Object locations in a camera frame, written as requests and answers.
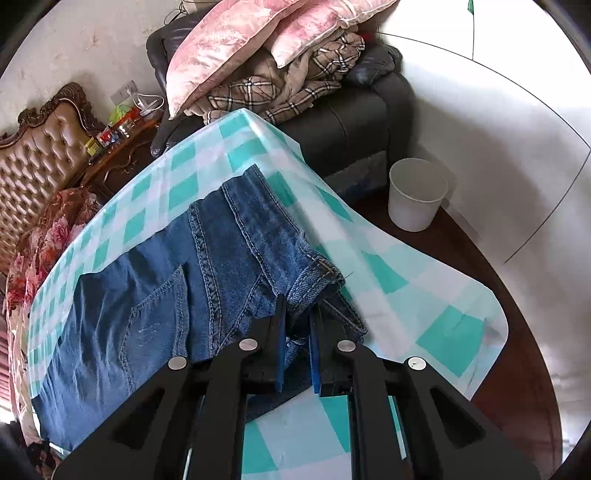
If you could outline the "large pink pillow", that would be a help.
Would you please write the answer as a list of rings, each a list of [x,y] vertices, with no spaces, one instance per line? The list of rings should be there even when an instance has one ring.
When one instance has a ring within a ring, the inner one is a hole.
[[[204,97],[270,38],[301,1],[220,1],[176,49],[166,72],[170,119]]]

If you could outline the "white plastic bucket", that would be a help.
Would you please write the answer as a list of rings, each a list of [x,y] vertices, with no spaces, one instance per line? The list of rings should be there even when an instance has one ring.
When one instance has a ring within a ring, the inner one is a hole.
[[[419,158],[405,158],[391,166],[388,213],[396,226],[421,232],[432,223],[448,193],[440,167]]]

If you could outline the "small pink pillow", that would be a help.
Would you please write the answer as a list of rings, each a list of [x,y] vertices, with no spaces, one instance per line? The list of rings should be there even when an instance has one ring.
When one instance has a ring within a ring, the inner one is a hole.
[[[349,30],[395,5],[397,0],[308,1],[280,21],[264,48],[283,68],[335,31]]]

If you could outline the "red floral quilt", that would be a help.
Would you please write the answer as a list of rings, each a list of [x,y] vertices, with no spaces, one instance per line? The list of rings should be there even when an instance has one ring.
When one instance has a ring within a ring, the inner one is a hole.
[[[26,445],[41,441],[33,420],[27,372],[32,303],[63,252],[100,208],[97,196],[86,188],[58,192],[36,225],[21,236],[9,264],[2,313],[7,322],[11,407]]]

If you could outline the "wooden nightstand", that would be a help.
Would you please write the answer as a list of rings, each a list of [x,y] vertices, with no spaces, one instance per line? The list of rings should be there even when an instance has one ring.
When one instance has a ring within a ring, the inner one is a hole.
[[[153,161],[150,145],[161,119],[161,111],[140,118],[128,138],[110,146],[86,169],[79,185],[95,193],[102,203],[118,193]]]

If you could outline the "teal white checkered cloth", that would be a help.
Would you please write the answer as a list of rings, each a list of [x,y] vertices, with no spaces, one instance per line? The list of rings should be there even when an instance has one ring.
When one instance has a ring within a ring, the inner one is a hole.
[[[311,392],[308,319],[335,313],[378,355],[425,359],[472,397],[508,338],[494,294],[370,225],[300,146],[238,111],[189,136],[83,227],[32,305],[43,438],[74,450],[170,358],[197,362],[287,300],[284,398],[252,400],[246,479],[347,479],[346,399]]]

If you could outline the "tufted leather headboard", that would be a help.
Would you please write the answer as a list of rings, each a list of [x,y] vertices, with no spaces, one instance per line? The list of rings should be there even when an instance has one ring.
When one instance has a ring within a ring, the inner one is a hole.
[[[85,144],[104,128],[76,82],[61,87],[39,109],[23,110],[18,124],[14,134],[1,137],[3,274],[20,237],[36,224],[51,198],[81,179],[89,162]]]

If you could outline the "black leather sofa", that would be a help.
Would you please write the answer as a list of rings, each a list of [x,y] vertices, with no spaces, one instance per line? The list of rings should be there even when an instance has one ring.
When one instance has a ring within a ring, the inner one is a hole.
[[[195,13],[173,20],[147,38],[147,58],[162,92],[174,52],[202,17]],[[392,72],[378,74],[369,85],[356,83],[358,71],[377,73],[386,67],[388,63],[382,62],[386,55],[394,63]],[[355,81],[346,77],[335,93],[315,101],[304,113],[279,126],[300,144],[305,162],[321,177],[374,155],[386,160],[386,173],[394,161],[410,153],[416,100],[401,72],[402,54],[394,47],[370,43],[359,63],[360,68],[353,67]],[[150,145],[154,159],[204,127],[204,122],[195,117],[172,121],[164,117]]]

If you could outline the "blue denim jeans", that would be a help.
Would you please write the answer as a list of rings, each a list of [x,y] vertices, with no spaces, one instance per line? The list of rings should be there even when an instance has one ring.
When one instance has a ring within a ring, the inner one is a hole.
[[[250,167],[193,202],[102,271],[81,276],[33,407],[41,434],[73,450],[166,362],[217,355],[287,299],[281,399],[310,384],[312,311],[358,340],[367,333],[342,294],[344,276],[287,212],[283,176]]]

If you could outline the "brown plaid blanket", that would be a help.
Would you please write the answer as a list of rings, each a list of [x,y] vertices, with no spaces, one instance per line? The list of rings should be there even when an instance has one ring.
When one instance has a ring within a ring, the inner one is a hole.
[[[276,66],[269,51],[259,49],[231,77],[194,100],[183,113],[209,124],[245,108],[279,125],[339,90],[342,78],[353,69],[365,48],[359,34],[346,31],[308,49],[284,68]]]

